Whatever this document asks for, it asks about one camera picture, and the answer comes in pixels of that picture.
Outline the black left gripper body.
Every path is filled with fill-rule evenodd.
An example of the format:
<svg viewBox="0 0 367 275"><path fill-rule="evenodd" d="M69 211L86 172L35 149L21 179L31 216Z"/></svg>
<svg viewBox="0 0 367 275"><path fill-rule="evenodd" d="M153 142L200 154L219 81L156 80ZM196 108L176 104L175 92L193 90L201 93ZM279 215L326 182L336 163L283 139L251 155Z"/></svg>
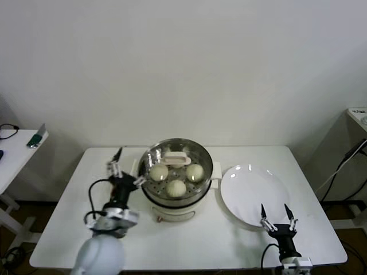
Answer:
<svg viewBox="0 0 367 275"><path fill-rule="evenodd" d="M122 172L122 177L110 176L112 184L110 204L113 206L127 206L130 193L137 190L135 184L137 178L125 172Z"/></svg>

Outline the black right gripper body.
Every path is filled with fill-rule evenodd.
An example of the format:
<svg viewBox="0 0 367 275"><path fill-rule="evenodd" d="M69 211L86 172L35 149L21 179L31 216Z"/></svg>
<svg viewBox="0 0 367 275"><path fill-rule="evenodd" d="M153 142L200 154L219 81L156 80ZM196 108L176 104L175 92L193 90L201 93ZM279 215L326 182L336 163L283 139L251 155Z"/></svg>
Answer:
<svg viewBox="0 0 367 275"><path fill-rule="evenodd" d="M269 231L268 235L278 242L279 257L290 258L300 257L301 254L296 250L293 238L296 235L294 230L290 230L289 225L275 225L277 230Z"/></svg>

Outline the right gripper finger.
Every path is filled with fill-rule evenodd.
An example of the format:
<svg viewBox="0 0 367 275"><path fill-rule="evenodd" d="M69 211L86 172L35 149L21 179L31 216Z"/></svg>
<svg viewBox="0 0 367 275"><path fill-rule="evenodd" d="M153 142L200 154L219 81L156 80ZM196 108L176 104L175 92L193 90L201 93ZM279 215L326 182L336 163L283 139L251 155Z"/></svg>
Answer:
<svg viewBox="0 0 367 275"><path fill-rule="evenodd" d="M295 219L294 215L293 215L293 212L290 210L290 208L284 204L284 207L285 207L285 210L286 210L286 214L287 214L287 217L290 221L290 226L289 226L289 230L290 231L295 231L296 230L296 223L297 223L297 219Z"/></svg>
<svg viewBox="0 0 367 275"><path fill-rule="evenodd" d="M267 219L266 211L265 211L265 208L264 208L263 204L261 204L261 213L260 213L260 215L261 215L260 224L262 225L262 227L266 231L276 231L276 226Z"/></svg>

